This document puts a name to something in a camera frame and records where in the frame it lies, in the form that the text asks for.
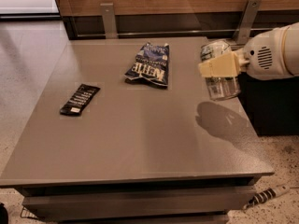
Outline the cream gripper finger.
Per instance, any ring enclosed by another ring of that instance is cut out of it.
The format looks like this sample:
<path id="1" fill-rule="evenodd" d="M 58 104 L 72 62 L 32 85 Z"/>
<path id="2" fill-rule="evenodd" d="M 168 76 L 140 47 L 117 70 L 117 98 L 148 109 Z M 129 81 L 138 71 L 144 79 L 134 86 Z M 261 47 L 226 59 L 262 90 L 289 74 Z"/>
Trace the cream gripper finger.
<path id="1" fill-rule="evenodd" d="M 237 77 L 241 73 L 237 55 L 233 51 L 206 60 L 198 67 L 202 77 Z"/>

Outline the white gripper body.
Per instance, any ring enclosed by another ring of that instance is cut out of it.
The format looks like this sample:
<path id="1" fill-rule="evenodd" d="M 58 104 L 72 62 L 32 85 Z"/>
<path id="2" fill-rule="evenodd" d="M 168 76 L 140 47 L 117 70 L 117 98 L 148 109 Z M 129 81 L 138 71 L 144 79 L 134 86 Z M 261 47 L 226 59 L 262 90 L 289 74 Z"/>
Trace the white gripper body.
<path id="1" fill-rule="evenodd" d="M 294 77 L 294 26 L 288 25 L 254 36 L 236 54 L 242 71 L 259 80 Z"/>

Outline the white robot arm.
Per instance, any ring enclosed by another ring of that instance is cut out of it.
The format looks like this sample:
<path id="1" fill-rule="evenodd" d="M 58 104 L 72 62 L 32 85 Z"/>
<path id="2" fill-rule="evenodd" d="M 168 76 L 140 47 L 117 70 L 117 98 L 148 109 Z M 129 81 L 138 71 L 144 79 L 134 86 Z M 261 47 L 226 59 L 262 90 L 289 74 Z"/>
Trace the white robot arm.
<path id="1" fill-rule="evenodd" d="M 241 49 L 224 40 L 202 47 L 198 64 L 202 77 L 237 77 L 247 73 L 259 80 L 299 76 L 299 23 L 254 36 Z"/>

